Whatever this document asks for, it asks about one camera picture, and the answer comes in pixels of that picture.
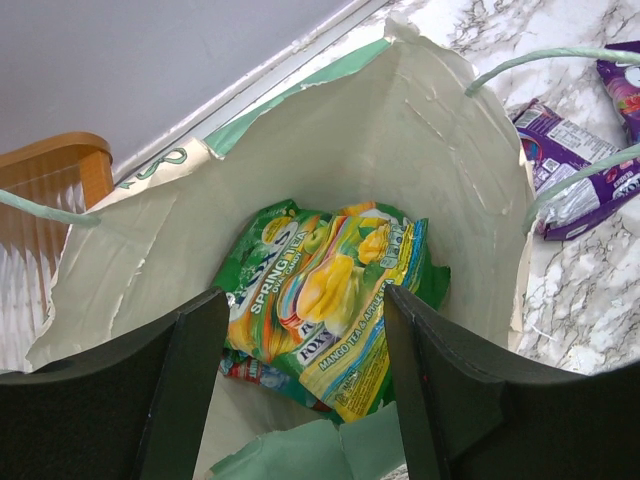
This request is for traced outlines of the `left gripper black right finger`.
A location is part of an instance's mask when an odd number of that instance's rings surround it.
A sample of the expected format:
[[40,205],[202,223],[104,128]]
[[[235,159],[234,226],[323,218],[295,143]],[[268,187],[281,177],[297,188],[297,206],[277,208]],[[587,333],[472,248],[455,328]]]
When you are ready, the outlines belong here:
[[400,286],[385,291],[413,479],[635,479],[639,366],[585,376],[512,353]]

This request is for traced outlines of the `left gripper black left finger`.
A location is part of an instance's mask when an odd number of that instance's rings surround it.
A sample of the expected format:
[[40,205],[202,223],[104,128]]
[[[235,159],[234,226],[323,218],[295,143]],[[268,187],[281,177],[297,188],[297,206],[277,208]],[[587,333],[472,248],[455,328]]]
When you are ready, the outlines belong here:
[[192,478],[227,332],[225,293],[1,377],[4,479]]

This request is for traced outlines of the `teal red Fox's mint bag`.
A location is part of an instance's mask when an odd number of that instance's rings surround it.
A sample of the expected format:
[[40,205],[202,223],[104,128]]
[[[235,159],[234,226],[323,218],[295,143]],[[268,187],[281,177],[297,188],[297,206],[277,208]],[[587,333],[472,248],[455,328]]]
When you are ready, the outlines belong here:
[[219,371],[226,377],[276,391],[316,412],[330,413],[332,411],[329,406],[302,386],[297,379],[243,352],[224,348]]

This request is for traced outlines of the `green Fox's bag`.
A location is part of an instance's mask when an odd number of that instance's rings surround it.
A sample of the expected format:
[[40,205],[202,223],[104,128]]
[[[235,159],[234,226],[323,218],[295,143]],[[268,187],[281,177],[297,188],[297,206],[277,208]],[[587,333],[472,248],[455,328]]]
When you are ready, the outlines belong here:
[[322,212],[284,200],[259,210],[214,279],[230,307],[224,348],[297,379],[336,421],[375,412],[392,399],[385,288],[402,286],[435,308],[449,288],[428,227],[372,201]]

